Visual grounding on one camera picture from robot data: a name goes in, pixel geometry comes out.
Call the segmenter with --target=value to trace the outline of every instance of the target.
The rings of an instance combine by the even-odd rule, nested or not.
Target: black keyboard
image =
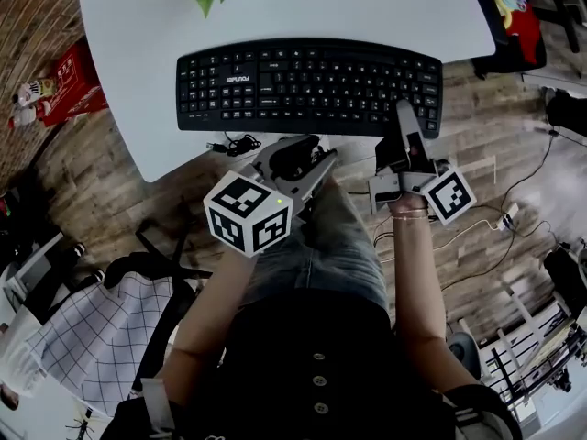
[[[436,138],[442,64],[379,44],[270,39],[181,57],[176,89],[181,130],[383,137],[406,99]]]

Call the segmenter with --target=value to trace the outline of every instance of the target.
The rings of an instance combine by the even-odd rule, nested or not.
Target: red gift box
[[[58,88],[47,98],[51,110],[43,118],[45,126],[108,107],[86,38],[78,40],[63,54],[50,77],[57,80]]]

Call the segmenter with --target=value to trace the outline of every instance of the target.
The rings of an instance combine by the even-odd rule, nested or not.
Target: blue jeans
[[[293,289],[347,292],[388,309],[385,279],[375,248],[349,197],[328,182],[302,228],[260,256],[243,305]]]

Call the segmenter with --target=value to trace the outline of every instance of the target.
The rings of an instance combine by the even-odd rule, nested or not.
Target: black shirt
[[[471,398],[496,398],[508,415],[496,393],[474,388]],[[247,306],[222,366],[193,405],[172,408],[184,438],[455,437],[454,407],[404,358],[388,314],[338,291],[295,290]],[[106,434],[137,420],[137,410],[143,401],[121,403]]]

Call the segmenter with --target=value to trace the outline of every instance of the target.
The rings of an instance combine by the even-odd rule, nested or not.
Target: checkered cloth
[[[62,386],[114,416],[171,296],[171,277],[128,272],[111,290],[95,284],[71,295],[27,342]]]

